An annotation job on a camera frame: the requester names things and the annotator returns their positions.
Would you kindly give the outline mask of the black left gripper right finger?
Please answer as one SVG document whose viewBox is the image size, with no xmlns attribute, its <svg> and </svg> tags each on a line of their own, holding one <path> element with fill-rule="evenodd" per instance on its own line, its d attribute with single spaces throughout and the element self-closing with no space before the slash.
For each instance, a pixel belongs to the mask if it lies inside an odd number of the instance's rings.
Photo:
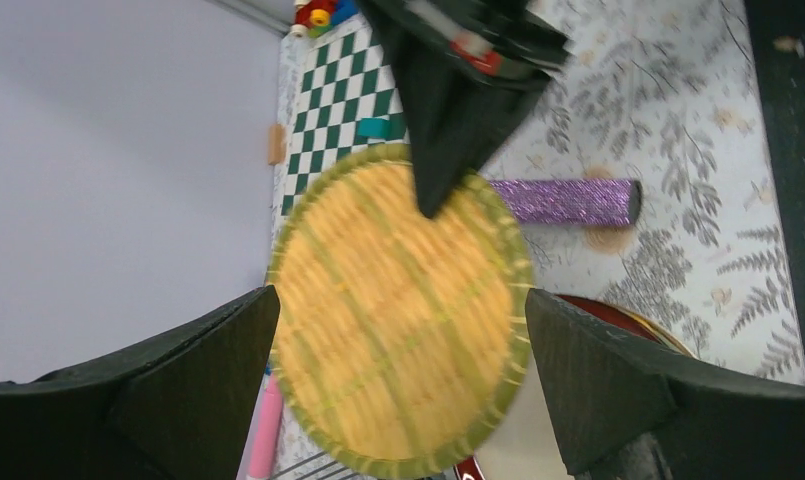
<svg viewBox="0 0 805 480">
<path fill-rule="evenodd" d="M 578 479 L 805 479 L 805 387 L 677 353 L 540 289 L 532 351 Z"/>
</svg>

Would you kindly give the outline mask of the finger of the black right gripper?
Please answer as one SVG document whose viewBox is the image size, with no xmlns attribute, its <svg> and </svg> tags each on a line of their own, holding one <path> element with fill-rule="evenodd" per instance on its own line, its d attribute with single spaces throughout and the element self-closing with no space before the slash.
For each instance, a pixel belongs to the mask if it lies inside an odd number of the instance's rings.
<svg viewBox="0 0 805 480">
<path fill-rule="evenodd" d="M 361 1 L 408 129 L 415 197 L 434 218 L 568 63 L 569 38 L 526 1 Z"/>
</svg>

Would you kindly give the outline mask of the dark ribbed plate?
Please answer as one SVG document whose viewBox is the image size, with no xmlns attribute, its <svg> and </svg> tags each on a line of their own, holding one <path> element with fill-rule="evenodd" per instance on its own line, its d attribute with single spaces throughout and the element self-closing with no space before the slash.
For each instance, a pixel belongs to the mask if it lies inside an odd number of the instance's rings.
<svg viewBox="0 0 805 480">
<path fill-rule="evenodd" d="M 292 208 L 268 271 L 286 405 L 336 461 L 385 479 L 471 456 L 531 353 L 532 262 L 504 201 L 468 173 L 430 219 L 413 183 L 404 144 L 347 155 Z"/>
</svg>

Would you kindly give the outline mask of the brown rimmed beige plate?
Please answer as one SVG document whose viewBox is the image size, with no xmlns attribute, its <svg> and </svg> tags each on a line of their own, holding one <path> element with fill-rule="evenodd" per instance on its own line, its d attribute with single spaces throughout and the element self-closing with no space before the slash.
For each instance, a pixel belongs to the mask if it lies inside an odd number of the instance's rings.
<svg viewBox="0 0 805 480">
<path fill-rule="evenodd" d="M 668 417 L 663 379 L 629 348 L 677 353 L 646 322 L 598 301 L 531 290 L 529 371 L 501 424 L 455 466 L 456 479 L 590 479 L 592 468 Z"/>
</svg>

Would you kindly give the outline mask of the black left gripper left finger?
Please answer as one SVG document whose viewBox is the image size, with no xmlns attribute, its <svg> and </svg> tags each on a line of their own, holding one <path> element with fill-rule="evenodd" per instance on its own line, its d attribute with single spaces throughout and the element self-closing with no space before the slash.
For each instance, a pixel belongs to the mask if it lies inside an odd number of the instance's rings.
<svg viewBox="0 0 805 480">
<path fill-rule="evenodd" d="M 0 479 L 234 479 L 279 317 L 266 286 L 149 339 L 0 382 Z"/>
</svg>

